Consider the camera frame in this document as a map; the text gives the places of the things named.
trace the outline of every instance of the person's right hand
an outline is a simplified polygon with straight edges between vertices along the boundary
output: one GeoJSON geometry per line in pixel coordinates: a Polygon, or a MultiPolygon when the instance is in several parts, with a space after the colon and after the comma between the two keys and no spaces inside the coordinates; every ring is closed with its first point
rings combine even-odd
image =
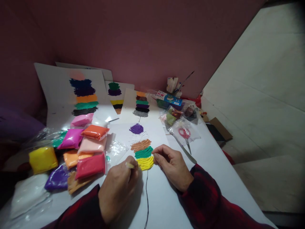
{"type": "Polygon", "coordinates": [[[165,172],[170,182],[181,192],[185,192],[194,177],[189,172],[182,154],[167,145],[161,145],[152,151],[154,163],[165,172]]]}

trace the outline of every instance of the red clay packet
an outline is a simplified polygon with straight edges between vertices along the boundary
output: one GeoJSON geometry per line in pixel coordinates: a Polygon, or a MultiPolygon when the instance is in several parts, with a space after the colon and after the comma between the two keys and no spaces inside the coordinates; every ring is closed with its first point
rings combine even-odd
{"type": "Polygon", "coordinates": [[[108,128],[90,125],[87,129],[82,132],[82,136],[97,139],[99,141],[103,140],[109,132],[108,128]]]}
{"type": "Polygon", "coordinates": [[[79,160],[75,179],[83,179],[97,173],[105,173],[104,153],[79,160]]]}

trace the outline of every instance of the person's left hand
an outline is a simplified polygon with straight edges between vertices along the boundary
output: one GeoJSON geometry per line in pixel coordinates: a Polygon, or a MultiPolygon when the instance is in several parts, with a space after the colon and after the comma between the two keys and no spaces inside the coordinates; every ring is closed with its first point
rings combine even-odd
{"type": "Polygon", "coordinates": [[[99,207],[107,225],[117,219],[127,206],[135,191],[138,177],[138,162],[132,156],[109,170],[98,192],[99,207]],[[133,164],[135,168],[127,168],[126,162],[133,164]]]}

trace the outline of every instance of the colored clay stripe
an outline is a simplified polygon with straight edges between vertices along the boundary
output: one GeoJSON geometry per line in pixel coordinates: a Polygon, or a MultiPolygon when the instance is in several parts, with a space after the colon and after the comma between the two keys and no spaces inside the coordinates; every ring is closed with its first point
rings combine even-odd
{"type": "Polygon", "coordinates": [[[96,96],[96,94],[88,96],[77,96],[76,100],[78,103],[94,102],[98,100],[98,97],[96,96]]]}
{"type": "Polygon", "coordinates": [[[137,91],[137,96],[145,97],[145,96],[146,96],[146,93],[144,93],[144,92],[138,92],[138,91],[137,91]]]}
{"type": "Polygon", "coordinates": [[[135,124],[134,126],[132,126],[129,131],[131,131],[133,134],[141,134],[144,131],[143,126],[141,126],[140,124],[135,124]]]}
{"type": "Polygon", "coordinates": [[[113,108],[114,109],[122,109],[123,107],[123,104],[116,104],[116,105],[113,105],[113,108]]]}
{"type": "Polygon", "coordinates": [[[95,89],[91,87],[91,80],[75,80],[70,79],[70,84],[74,87],[74,94],[77,96],[87,96],[93,95],[95,93],[95,89]]]}
{"type": "Polygon", "coordinates": [[[123,104],[124,100],[110,100],[112,105],[123,104]]]}
{"type": "Polygon", "coordinates": [[[118,90],[111,90],[111,89],[108,89],[108,95],[111,95],[111,96],[118,96],[118,95],[121,95],[121,94],[122,94],[121,89],[118,89],[118,90]]]}
{"type": "Polygon", "coordinates": [[[110,90],[113,90],[113,91],[118,90],[120,88],[120,85],[116,82],[111,82],[108,84],[108,86],[109,86],[110,90]]]}
{"type": "Polygon", "coordinates": [[[137,96],[136,100],[147,101],[146,97],[137,96]]]}
{"type": "Polygon", "coordinates": [[[139,166],[142,171],[149,170],[153,166],[153,156],[149,158],[137,159],[137,162],[139,163],[139,166]]]}
{"type": "Polygon", "coordinates": [[[144,104],[144,105],[148,105],[148,101],[141,101],[141,100],[137,100],[136,104],[144,104]]]}
{"type": "Polygon", "coordinates": [[[73,110],[72,115],[74,115],[74,116],[86,115],[86,114],[89,114],[89,113],[96,112],[97,109],[98,109],[97,107],[93,107],[93,108],[90,108],[90,109],[73,110]]]}
{"type": "Polygon", "coordinates": [[[137,104],[136,107],[148,109],[149,105],[137,104]]]}
{"type": "Polygon", "coordinates": [[[118,115],[120,115],[120,114],[121,114],[121,111],[122,111],[122,109],[121,109],[121,108],[115,109],[115,112],[116,112],[118,115]]]}
{"type": "Polygon", "coordinates": [[[151,156],[152,154],[152,151],[153,151],[153,148],[151,146],[147,147],[146,149],[144,150],[140,150],[140,151],[137,151],[134,155],[134,157],[136,159],[139,159],[139,158],[148,158],[151,156]]]}
{"type": "Polygon", "coordinates": [[[136,116],[139,116],[139,117],[144,117],[144,118],[148,117],[147,112],[141,112],[141,111],[134,110],[133,114],[136,115],[136,116]]]}
{"type": "Polygon", "coordinates": [[[149,112],[149,109],[147,109],[147,108],[136,108],[136,110],[139,112],[145,112],[145,113],[149,112]]]}
{"type": "Polygon", "coordinates": [[[151,143],[151,140],[149,140],[149,139],[143,140],[141,142],[134,143],[134,144],[131,145],[131,150],[133,150],[134,152],[144,150],[148,146],[150,146],[150,143],[151,143]]]}
{"type": "Polygon", "coordinates": [[[78,103],[76,105],[74,105],[76,107],[76,109],[78,110],[82,110],[82,109],[90,109],[93,107],[96,107],[98,105],[98,102],[89,102],[89,103],[78,103]]]}

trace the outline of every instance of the green clay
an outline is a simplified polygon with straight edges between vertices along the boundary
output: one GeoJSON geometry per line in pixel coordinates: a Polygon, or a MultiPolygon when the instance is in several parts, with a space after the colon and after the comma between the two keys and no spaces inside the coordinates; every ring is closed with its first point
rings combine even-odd
{"type": "Polygon", "coordinates": [[[176,121],[176,118],[174,116],[172,116],[171,114],[167,113],[166,120],[167,120],[168,124],[170,126],[172,126],[174,124],[174,122],[176,121]]]}
{"type": "Polygon", "coordinates": [[[143,104],[143,105],[148,105],[148,101],[141,101],[141,100],[137,100],[136,102],[137,104],[143,104]]]}
{"type": "Polygon", "coordinates": [[[57,148],[63,142],[67,132],[67,130],[63,131],[58,138],[52,140],[52,146],[54,148],[57,148]]]}
{"type": "Polygon", "coordinates": [[[113,91],[118,90],[120,88],[119,84],[115,82],[111,82],[108,85],[109,85],[109,89],[113,91]]]}
{"type": "Polygon", "coordinates": [[[137,151],[135,153],[135,158],[136,159],[139,159],[139,158],[148,158],[151,156],[152,154],[152,151],[153,151],[153,148],[151,146],[148,146],[146,149],[144,150],[140,150],[140,151],[137,151]]]}
{"type": "Polygon", "coordinates": [[[97,101],[94,102],[89,102],[89,103],[78,103],[76,105],[74,105],[76,107],[76,109],[78,110],[82,110],[82,109],[90,109],[90,108],[94,108],[98,105],[97,101]]]}

